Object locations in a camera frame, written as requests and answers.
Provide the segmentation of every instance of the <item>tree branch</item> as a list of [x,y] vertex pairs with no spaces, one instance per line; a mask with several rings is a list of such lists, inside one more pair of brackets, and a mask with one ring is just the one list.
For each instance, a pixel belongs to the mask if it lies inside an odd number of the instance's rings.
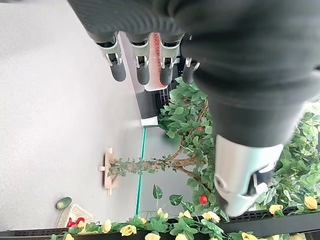
[[[195,122],[198,123],[203,118],[203,116],[206,114],[207,111],[208,111],[208,99],[205,100],[204,106],[203,106],[201,112],[199,113]],[[188,134],[188,137],[191,136],[193,133],[194,133],[194,129],[192,128]],[[184,142],[185,138],[186,138],[185,135],[183,135],[181,137],[180,147],[179,147],[178,151],[175,154],[173,154],[170,159],[172,159],[172,160],[175,159],[177,156],[179,156],[183,152],[183,150],[184,150],[183,142]]]
[[197,176],[196,174],[194,174],[192,171],[188,171],[185,170],[182,166],[178,166],[176,167],[177,170],[184,172],[185,174],[187,174],[189,177],[194,178],[197,181],[201,182],[201,177]]
[[192,166],[195,165],[197,162],[197,157],[189,157],[186,159],[164,159],[164,160],[151,160],[151,161],[143,161],[143,162],[122,162],[117,159],[109,160],[111,164],[111,168],[122,168],[125,164],[126,169],[128,172],[138,172],[138,171],[148,171],[148,170],[158,170],[163,167],[168,168],[178,168],[178,167],[185,167],[185,166]]

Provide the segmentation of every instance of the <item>silver metal bracket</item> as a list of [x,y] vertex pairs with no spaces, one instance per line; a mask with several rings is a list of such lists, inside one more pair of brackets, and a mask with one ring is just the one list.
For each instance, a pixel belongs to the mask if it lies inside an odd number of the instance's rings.
[[102,47],[98,45],[100,51],[104,58],[106,58],[107,62],[109,63],[110,67],[114,64],[121,65],[122,64],[122,52],[121,47],[118,40],[118,33],[114,35],[115,43],[111,47]]
[[[185,59],[185,65],[186,65],[186,67],[187,67],[187,68],[190,68],[191,63],[192,63],[192,58],[191,58],[191,57],[187,57],[187,58]],[[196,64],[194,65],[193,71],[197,70],[198,67],[199,67],[199,65],[200,65],[200,62],[197,61]]]
[[141,65],[143,65],[145,68],[149,64],[149,50],[150,50],[150,45],[149,45],[149,39],[144,45],[134,45],[131,44],[132,50],[133,50],[133,55],[135,58],[135,65],[139,69]]
[[169,60],[169,68],[172,69],[174,66],[174,62],[177,58],[179,51],[180,43],[175,46],[164,46],[162,41],[160,40],[160,61],[161,68],[164,69],[166,67],[166,60]]

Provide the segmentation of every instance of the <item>green glass edge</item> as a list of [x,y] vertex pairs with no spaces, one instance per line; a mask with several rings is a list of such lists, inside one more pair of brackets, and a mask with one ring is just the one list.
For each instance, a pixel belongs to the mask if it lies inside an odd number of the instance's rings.
[[[141,141],[141,158],[142,159],[145,156],[146,132],[147,132],[147,129],[144,128],[143,131],[142,131],[142,141]],[[136,215],[139,213],[141,180],[142,180],[142,174],[139,174],[138,185],[137,185],[137,189],[136,189],[136,201],[135,201],[135,214]]]

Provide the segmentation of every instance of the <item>wicker basket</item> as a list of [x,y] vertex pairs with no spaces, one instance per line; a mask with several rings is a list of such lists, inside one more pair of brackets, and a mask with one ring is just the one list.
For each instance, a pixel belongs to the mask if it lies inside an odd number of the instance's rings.
[[84,210],[78,204],[72,204],[63,210],[56,227],[66,228],[69,222],[69,218],[72,218],[72,221],[76,221],[78,218],[84,218],[84,222],[86,224],[94,221],[94,217],[92,216],[92,214]]

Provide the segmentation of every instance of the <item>black planter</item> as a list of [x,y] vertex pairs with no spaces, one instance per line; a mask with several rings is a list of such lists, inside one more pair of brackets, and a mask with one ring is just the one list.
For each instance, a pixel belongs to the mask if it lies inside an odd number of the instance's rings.
[[[283,213],[287,215],[290,212],[294,212],[296,209],[297,208],[295,207],[288,207]],[[177,220],[169,219],[168,222],[174,223],[177,222]],[[315,232],[320,231],[320,212],[273,217],[267,210],[249,211],[239,217],[231,218],[230,222],[221,222],[218,226],[222,228],[225,233],[252,231],[257,237],[288,233],[315,234]],[[0,232],[0,240],[47,240],[50,239],[52,234],[59,235],[67,230],[67,228],[51,228],[2,231]],[[148,233],[150,233],[150,231],[138,230],[137,234],[132,234],[130,236],[121,236],[121,233],[118,232],[107,234],[83,234],[75,235],[74,240],[144,240]],[[160,236],[161,240],[175,239],[175,236],[172,236],[169,233],[160,233]],[[194,239],[208,240],[209,236],[197,233],[195,234]]]

